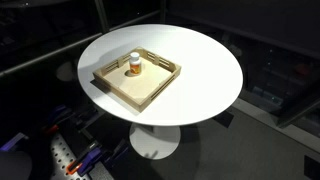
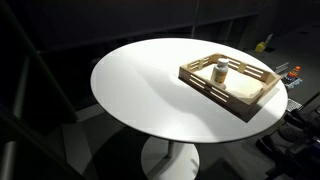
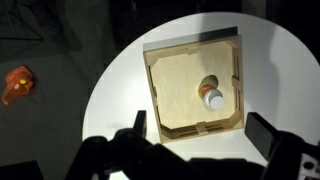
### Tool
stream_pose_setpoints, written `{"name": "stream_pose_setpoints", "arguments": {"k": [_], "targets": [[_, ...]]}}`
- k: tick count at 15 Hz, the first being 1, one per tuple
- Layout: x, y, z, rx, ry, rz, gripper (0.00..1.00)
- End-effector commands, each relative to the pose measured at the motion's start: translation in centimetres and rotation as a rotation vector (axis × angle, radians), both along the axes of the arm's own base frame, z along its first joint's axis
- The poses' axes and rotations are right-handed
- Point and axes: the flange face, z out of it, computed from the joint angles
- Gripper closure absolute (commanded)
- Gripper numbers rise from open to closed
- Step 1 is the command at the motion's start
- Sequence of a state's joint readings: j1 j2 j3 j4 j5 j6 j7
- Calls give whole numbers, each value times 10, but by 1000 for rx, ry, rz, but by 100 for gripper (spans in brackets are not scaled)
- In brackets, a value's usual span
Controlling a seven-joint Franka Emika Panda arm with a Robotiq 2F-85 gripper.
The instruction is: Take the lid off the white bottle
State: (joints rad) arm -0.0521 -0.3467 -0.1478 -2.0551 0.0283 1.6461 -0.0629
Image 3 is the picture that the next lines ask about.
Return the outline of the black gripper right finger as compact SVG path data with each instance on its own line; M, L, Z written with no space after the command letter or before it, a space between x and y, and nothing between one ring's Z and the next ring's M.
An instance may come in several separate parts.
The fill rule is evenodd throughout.
M279 131L257 112L249 112L244 133L263 158L268 160L279 139Z

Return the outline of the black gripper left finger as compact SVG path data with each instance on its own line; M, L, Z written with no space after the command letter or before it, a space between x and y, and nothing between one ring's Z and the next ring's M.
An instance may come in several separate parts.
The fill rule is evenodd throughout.
M146 137L147 134L147 112L145 110L139 110L137 112L133 129L142 137Z

